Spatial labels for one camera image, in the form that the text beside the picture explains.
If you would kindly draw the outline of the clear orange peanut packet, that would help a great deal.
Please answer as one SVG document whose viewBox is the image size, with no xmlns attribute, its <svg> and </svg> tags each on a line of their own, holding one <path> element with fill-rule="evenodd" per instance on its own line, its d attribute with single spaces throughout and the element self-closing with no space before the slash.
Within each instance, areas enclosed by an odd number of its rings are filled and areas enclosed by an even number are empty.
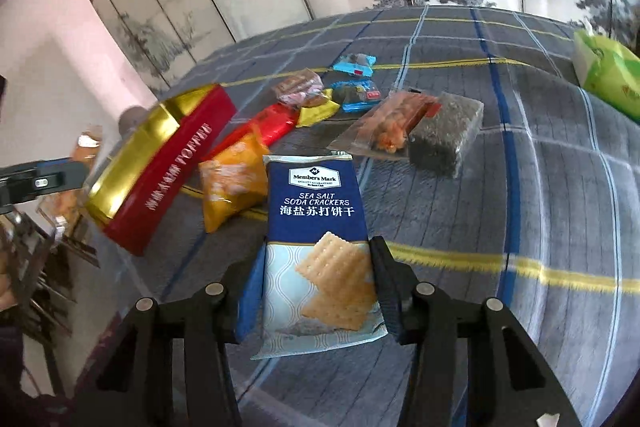
<svg viewBox="0 0 640 427">
<path fill-rule="evenodd" d="M 396 91 L 351 124 L 329 145 L 332 152 L 382 160 L 407 160 L 409 133 L 438 98 L 413 91 Z"/>
</svg>

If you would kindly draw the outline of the red gold toffee tin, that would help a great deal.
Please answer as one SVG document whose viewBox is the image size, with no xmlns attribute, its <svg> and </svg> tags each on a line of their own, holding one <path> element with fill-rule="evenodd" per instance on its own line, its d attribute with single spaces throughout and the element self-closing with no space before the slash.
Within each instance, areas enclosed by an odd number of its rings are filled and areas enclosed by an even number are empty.
<svg viewBox="0 0 640 427">
<path fill-rule="evenodd" d="M 156 104 L 88 180 L 88 216 L 129 254 L 143 255 L 180 188 L 235 113 L 217 83 Z"/>
</svg>

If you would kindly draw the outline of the blue candy packet far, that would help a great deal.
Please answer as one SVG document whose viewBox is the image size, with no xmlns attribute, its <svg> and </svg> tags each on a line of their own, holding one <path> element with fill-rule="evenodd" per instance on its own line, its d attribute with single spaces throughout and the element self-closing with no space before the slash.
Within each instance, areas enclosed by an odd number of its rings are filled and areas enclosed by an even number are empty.
<svg viewBox="0 0 640 427">
<path fill-rule="evenodd" d="M 341 56 L 333 65 L 335 72 L 344 72 L 349 76 L 371 78 L 376 57 L 363 53 L 351 53 Z"/>
</svg>

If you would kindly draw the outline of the pink clear snack packet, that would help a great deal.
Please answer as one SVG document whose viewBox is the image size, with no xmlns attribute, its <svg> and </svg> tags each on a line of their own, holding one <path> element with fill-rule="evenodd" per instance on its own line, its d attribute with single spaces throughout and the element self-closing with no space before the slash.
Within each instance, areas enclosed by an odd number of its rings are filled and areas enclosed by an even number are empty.
<svg viewBox="0 0 640 427">
<path fill-rule="evenodd" d="M 272 91 L 278 102 L 294 107 L 316 107 L 328 101 L 320 76 L 305 68 L 276 84 Z"/>
</svg>

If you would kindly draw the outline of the grey plaid tablecloth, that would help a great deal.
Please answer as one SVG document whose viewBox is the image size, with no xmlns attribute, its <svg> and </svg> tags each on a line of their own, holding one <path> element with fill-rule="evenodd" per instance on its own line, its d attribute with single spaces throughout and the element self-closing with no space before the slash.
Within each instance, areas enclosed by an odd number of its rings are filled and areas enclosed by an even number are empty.
<svg viewBox="0 0 640 427">
<path fill-rule="evenodd" d="M 375 55 L 386 94 L 450 92 L 485 105 L 456 179 L 402 160 L 355 158 L 369 231 L 454 298 L 497 296 L 559 378 L 583 426 L 602 426 L 639 370 L 639 125 L 577 86 L 572 28 L 480 8 L 370 10 L 267 30 L 210 54 L 170 94 L 220 82 L 239 113 L 271 103 L 299 69 L 326 83 L 341 55 Z M 141 258 L 91 230 L 125 314 L 139 296 L 190 297 L 255 251 L 266 210 L 206 234 L 194 188 Z M 316 355 L 229 358 L 247 426 L 395 426 L 411 348 L 390 335 Z"/>
</svg>

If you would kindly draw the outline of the blue candy packet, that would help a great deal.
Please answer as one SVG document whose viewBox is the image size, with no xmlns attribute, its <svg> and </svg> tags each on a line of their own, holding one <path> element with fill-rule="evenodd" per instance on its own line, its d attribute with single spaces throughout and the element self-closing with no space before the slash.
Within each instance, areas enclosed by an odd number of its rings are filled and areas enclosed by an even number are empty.
<svg viewBox="0 0 640 427">
<path fill-rule="evenodd" d="M 367 112 L 382 101 L 382 94 L 369 79 L 337 81 L 330 87 L 332 101 L 340 104 L 344 113 Z"/>
<path fill-rule="evenodd" d="M 341 56 L 333 65 L 335 72 L 344 72 L 349 76 L 371 78 L 376 57 L 363 53 L 351 53 Z"/>
</svg>

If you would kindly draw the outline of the orange snack packet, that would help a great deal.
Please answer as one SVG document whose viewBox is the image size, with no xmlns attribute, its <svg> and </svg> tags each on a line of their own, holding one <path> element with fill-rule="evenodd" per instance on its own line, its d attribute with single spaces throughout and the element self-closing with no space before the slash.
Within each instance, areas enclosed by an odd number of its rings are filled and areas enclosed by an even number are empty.
<svg viewBox="0 0 640 427">
<path fill-rule="evenodd" d="M 207 233 L 216 232 L 235 213 L 267 197 L 268 180 L 262 158 L 268 153 L 258 128 L 252 126 L 238 141 L 198 165 Z"/>
</svg>

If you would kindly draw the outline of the green tissue pack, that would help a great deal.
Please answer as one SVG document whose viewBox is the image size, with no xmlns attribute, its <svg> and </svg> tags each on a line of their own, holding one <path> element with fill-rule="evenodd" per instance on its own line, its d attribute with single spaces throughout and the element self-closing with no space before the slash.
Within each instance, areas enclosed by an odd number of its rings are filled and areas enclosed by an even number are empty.
<svg viewBox="0 0 640 427">
<path fill-rule="evenodd" d="M 574 32 L 573 43 L 572 63 L 579 86 L 638 124 L 639 57 L 620 42 L 583 29 Z"/>
</svg>

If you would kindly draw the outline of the dark seaweed snack packet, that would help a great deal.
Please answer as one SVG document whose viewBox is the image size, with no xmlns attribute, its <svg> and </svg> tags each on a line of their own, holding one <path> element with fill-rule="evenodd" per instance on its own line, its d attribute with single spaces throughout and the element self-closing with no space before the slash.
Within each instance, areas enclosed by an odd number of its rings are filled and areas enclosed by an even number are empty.
<svg viewBox="0 0 640 427">
<path fill-rule="evenodd" d="M 483 118 L 481 101 L 442 92 L 409 133 L 410 164 L 437 176 L 457 178 Z"/>
</svg>

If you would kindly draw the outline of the blue soda crackers packet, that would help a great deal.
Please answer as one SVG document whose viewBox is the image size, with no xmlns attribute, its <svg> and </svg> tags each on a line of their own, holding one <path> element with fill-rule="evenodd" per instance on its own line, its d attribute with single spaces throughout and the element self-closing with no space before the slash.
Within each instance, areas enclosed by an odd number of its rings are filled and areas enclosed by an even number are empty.
<svg viewBox="0 0 640 427">
<path fill-rule="evenodd" d="M 386 336 L 352 156 L 267 155 L 264 164 L 268 230 L 256 359 Z"/>
</svg>

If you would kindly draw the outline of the red snack packet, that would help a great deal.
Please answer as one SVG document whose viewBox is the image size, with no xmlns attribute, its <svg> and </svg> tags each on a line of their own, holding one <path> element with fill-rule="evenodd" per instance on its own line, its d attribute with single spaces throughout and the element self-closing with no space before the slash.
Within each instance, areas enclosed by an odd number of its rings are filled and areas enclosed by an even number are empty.
<svg viewBox="0 0 640 427">
<path fill-rule="evenodd" d="M 220 143 L 215 145 L 204 157 L 204 160 L 213 159 L 216 155 L 227 150 L 247 135 L 256 132 L 265 146 L 276 143 L 288 132 L 291 132 L 297 124 L 299 110 L 282 103 L 274 103 L 261 110 L 249 121 L 232 130 Z"/>
</svg>

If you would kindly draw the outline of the yellow candy packet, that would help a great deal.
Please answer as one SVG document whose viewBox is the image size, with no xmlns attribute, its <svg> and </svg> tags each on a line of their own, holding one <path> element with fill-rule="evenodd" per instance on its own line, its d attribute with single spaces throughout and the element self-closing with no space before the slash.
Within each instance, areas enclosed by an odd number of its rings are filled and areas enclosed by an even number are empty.
<svg viewBox="0 0 640 427">
<path fill-rule="evenodd" d="M 333 101 L 332 94 L 332 89 L 324 89 L 311 105 L 299 109 L 296 127 L 309 128 L 335 116 L 341 105 Z"/>
</svg>

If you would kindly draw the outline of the wooden folding rack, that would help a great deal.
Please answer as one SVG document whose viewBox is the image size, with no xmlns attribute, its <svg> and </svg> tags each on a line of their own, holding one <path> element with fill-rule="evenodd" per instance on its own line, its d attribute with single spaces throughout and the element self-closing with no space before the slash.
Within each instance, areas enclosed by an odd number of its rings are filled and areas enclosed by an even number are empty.
<svg viewBox="0 0 640 427">
<path fill-rule="evenodd" d="M 96 250 L 65 231 L 62 221 L 43 230 L 29 215 L 11 208 L 1 216 L 1 258 L 9 279 L 8 291 L 16 305 L 9 312 L 26 338 L 42 349 L 51 389 L 64 395 L 54 335 L 73 335 L 66 324 L 72 295 L 68 258 L 74 256 L 97 268 Z"/>
</svg>

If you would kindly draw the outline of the blue candy packet near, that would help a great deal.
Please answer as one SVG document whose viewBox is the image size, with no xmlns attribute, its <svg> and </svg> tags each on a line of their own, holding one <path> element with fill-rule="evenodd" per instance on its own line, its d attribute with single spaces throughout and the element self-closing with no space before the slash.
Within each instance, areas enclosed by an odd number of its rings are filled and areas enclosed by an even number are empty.
<svg viewBox="0 0 640 427">
<path fill-rule="evenodd" d="M 337 81 L 330 87 L 332 101 L 340 104 L 344 113 L 367 112 L 382 101 L 382 94 L 369 79 Z"/>
</svg>

